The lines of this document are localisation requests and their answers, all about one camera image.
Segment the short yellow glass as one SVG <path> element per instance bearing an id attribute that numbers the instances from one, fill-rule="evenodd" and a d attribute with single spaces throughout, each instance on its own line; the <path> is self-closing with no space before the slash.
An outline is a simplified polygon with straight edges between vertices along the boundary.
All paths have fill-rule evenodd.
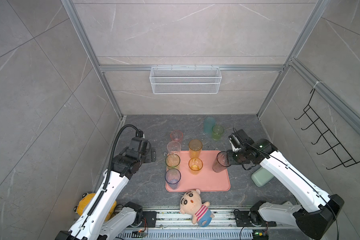
<path id="1" fill-rule="evenodd" d="M 203 161 L 199 158 L 190 159 L 188 163 L 190 173 L 193 175 L 199 174 L 203 168 L 203 165 Z"/>

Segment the tall green glass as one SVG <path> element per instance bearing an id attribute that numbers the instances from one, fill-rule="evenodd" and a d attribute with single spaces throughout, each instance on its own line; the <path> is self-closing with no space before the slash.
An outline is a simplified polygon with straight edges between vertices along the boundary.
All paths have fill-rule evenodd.
<path id="1" fill-rule="evenodd" d="M 166 163 L 167 170 L 179 169 L 180 163 L 181 163 L 181 158 L 177 154 L 169 154 L 166 157 L 165 163 Z"/>

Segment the short green glass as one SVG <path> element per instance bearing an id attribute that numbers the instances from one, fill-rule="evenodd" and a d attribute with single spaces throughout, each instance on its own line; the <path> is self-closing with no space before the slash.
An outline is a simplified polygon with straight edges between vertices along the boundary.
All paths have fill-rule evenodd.
<path id="1" fill-rule="evenodd" d="M 212 139 L 215 141 L 220 140 L 224 131 L 224 127 L 222 127 L 221 125 L 214 125 L 212 128 Z"/>

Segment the pink plastic tray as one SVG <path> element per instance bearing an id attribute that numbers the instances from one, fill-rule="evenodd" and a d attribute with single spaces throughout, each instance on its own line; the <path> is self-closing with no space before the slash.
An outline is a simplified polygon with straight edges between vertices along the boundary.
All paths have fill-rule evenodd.
<path id="1" fill-rule="evenodd" d="M 189 190 L 199 189 L 202 192 L 226 192 L 231 188 L 230 178 L 227 170 L 216 173 L 213 171 L 213 161 L 216 159 L 219 151 L 201 151 L 200 159 L 203 167 L 197 174 L 191 173 L 189 168 L 189 151 L 180 152 L 181 179 L 176 189 L 172 189 L 166 183 L 168 192 L 184 193 Z"/>

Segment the tall blue glass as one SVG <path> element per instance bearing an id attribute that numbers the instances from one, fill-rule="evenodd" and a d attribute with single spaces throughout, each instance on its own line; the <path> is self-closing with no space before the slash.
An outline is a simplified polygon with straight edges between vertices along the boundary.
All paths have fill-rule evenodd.
<path id="1" fill-rule="evenodd" d="M 178 188 L 179 182 L 181 180 L 181 172 L 178 169 L 169 169 L 166 171 L 165 180 L 169 187 L 173 190 Z"/>

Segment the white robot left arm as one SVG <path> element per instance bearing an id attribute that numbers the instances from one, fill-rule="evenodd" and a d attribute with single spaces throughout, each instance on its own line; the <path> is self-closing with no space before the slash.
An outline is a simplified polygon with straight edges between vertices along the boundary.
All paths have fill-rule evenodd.
<path id="1" fill-rule="evenodd" d="M 106 178 L 95 197 L 90 201 L 79 219 L 68 231 L 60 231 L 57 240 L 113 240 L 125 228 L 139 227 L 143 221 L 142 206 L 128 202 L 114 217 L 112 206 L 142 163 L 156 160 L 155 150 L 148 140 L 132 138 L 128 147 L 111 156 Z"/>

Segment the tall yellow glass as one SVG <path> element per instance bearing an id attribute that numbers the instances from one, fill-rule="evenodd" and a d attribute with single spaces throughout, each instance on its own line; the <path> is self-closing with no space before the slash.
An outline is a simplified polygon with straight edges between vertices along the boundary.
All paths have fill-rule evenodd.
<path id="1" fill-rule="evenodd" d="M 190 158 L 198 158 L 201 154 L 203 143 L 200 140 L 193 139 L 189 142 L 189 155 Z"/>

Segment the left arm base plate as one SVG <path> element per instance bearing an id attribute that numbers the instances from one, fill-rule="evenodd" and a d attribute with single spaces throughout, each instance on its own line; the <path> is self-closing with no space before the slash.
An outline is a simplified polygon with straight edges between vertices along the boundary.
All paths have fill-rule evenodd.
<path id="1" fill-rule="evenodd" d="M 157 222 L 157 214 L 158 212 L 156 211 L 143 211 L 139 228 L 144 228 L 145 225 L 148 228 L 155 228 Z"/>

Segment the aluminium rail at front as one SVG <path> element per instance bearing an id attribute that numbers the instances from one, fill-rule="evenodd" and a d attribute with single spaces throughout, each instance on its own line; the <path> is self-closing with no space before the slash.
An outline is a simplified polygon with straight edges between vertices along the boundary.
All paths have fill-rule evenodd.
<path id="1" fill-rule="evenodd" d="M 263 220 L 253 209 L 206 207 L 195 213 L 172 208 L 143 208 L 128 203 L 109 220 L 82 214 L 68 240 L 267 240 L 294 226 Z"/>

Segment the clear glass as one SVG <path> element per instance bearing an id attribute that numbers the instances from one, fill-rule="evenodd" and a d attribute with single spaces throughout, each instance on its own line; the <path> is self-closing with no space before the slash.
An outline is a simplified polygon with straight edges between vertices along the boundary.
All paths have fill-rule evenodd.
<path id="1" fill-rule="evenodd" d="M 181 143 L 177 141 L 171 141 L 167 144 L 168 154 L 179 155 L 181 153 Z"/>

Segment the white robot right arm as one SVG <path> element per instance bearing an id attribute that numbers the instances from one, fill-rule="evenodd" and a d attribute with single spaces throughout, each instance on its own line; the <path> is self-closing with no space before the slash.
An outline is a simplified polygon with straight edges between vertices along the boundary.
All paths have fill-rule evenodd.
<path id="1" fill-rule="evenodd" d="M 298 227 L 305 235 L 320 240 L 333 223 L 345 201 L 337 194 L 330 195 L 300 173 L 267 139 L 252 140 L 244 130 L 229 135 L 232 149 L 228 161 L 242 166 L 260 165 L 276 177 L 297 199 L 298 204 L 281 205 L 259 201 L 250 209 L 253 224 L 278 222 Z"/>

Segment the dark grey glass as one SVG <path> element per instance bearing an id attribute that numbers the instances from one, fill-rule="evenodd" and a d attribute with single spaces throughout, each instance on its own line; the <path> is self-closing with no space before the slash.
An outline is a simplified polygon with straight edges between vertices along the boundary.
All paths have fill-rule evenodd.
<path id="1" fill-rule="evenodd" d="M 231 164 L 229 163 L 228 152 L 221 151 L 217 154 L 216 159 L 213 162 L 212 169 L 215 173 L 220 173 L 230 166 Z"/>

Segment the short pink glass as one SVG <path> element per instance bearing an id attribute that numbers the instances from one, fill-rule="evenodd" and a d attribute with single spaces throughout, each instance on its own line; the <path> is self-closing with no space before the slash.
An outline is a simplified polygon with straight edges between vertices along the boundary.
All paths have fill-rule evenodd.
<path id="1" fill-rule="evenodd" d="M 174 130 L 170 133 L 170 138 L 172 141 L 181 143 L 183 141 L 184 134 L 180 130 Z"/>

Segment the teal dimpled glass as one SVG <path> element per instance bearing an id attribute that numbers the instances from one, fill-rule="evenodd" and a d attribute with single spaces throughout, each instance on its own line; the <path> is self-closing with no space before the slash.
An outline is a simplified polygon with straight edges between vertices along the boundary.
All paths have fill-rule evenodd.
<path id="1" fill-rule="evenodd" d="M 204 133 L 205 134 L 211 134 L 213 132 L 213 127 L 215 126 L 216 124 L 216 120 L 214 117 L 212 116 L 207 116 L 205 119 L 204 119 Z"/>

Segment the yellow plush toy red dress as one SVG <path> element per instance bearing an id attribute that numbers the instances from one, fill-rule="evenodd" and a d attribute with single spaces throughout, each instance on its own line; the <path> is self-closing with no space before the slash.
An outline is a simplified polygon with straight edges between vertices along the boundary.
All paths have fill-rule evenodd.
<path id="1" fill-rule="evenodd" d="M 74 212 L 76 214 L 78 214 L 79 216 L 81 216 L 84 212 L 84 210 L 86 209 L 86 207 L 88 206 L 88 204 L 91 202 L 91 200 L 95 197 L 95 193 L 84 193 L 82 195 L 82 199 L 79 201 L 78 205 L 75 206 L 74 208 Z M 117 201 L 114 201 L 113 205 L 111 206 L 106 218 L 105 218 L 105 222 L 108 221 L 111 217 L 115 216 L 115 208 L 117 206 Z"/>

